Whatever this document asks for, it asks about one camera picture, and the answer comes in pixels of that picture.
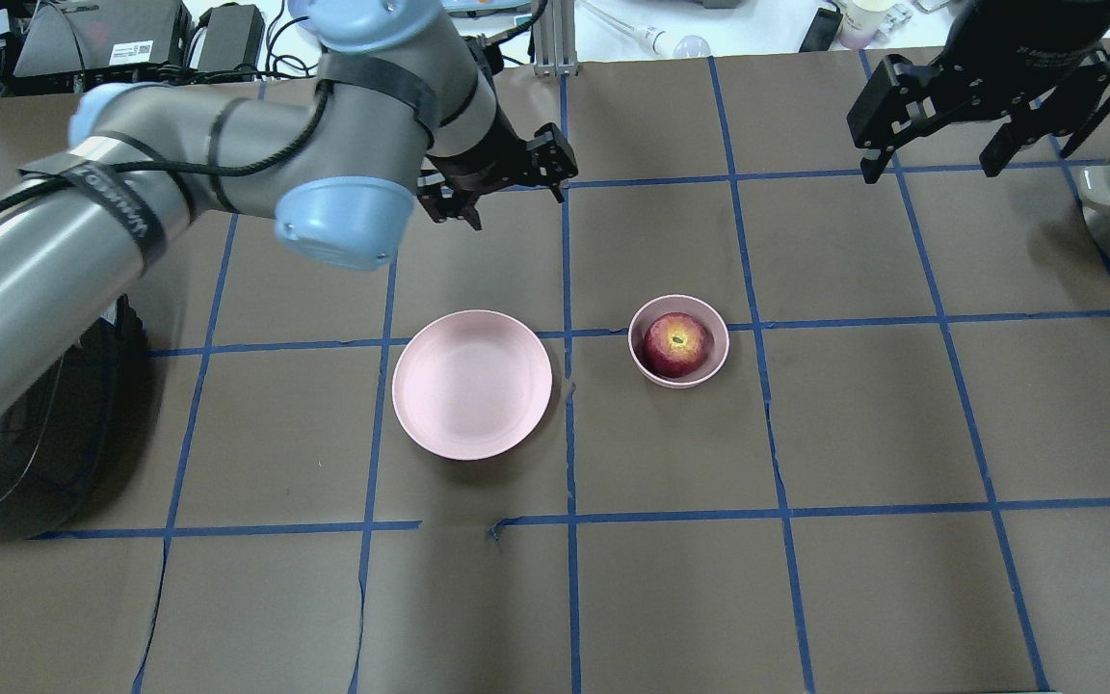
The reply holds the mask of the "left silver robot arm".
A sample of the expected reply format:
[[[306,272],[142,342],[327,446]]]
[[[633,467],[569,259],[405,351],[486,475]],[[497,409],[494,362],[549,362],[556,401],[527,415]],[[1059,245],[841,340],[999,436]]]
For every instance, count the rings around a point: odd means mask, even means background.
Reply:
[[[294,254],[374,271],[414,207],[480,227],[480,197],[561,198],[567,135],[516,135],[437,1],[313,1],[307,109],[160,83],[81,95],[69,149],[0,199],[0,416],[210,210],[270,219]]]

